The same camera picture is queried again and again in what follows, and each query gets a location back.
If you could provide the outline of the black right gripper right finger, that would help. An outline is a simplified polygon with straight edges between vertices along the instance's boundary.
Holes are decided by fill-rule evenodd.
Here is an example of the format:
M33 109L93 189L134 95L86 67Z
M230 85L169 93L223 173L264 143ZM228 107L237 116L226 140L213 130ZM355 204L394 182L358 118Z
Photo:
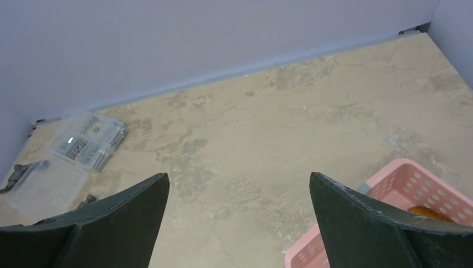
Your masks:
M331 267L471 267L472 228L419 216L313 172L310 195Z

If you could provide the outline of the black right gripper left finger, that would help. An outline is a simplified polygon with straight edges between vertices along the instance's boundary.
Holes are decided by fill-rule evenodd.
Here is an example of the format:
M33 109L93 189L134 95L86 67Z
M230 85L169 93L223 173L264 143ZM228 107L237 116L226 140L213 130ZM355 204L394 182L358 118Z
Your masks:
M166 173L29 226L1 228L2 267L148 267L165 212Z

